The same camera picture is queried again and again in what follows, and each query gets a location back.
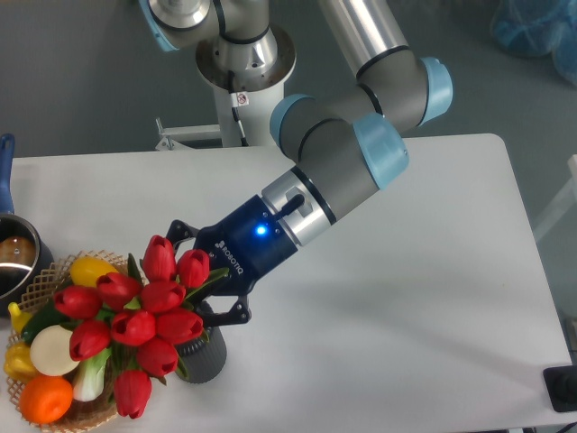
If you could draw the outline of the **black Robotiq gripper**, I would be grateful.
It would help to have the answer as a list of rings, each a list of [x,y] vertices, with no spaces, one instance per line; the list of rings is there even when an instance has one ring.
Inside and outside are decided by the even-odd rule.
[[[254,196],[218,223],[202,228],[175,219],[166,238],[176,253],[181,244],[196,239],[194,247],[210,256],[210,268],[229,269],[229,279],[217,285],[214,296],[240,296],[226,312],[214,312],[203,300],[197,307],[204,327],[243,325],[251,320],[248,297],[256,281],[297,252],[262,198]]]

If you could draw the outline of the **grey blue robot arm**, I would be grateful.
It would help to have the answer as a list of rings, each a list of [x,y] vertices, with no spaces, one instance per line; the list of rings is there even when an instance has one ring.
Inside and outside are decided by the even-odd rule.
[[[216,224],[171,224],[174,246],[193,240],[223,272],[184,302],[207,327],[247,322],[255,282],[385,189],[409,162],[401,133],[452,103],[446,66],[413,54],[386,2],[324,1],[320,8],[356,78],[353,88],[325,104],[285,95],[296,53],[270,21],[267,2],[141,2],[163,50],[195,48],[218,114],[216,124],[161,128],[160,148],[202,140],[275,145],[293,163]]]

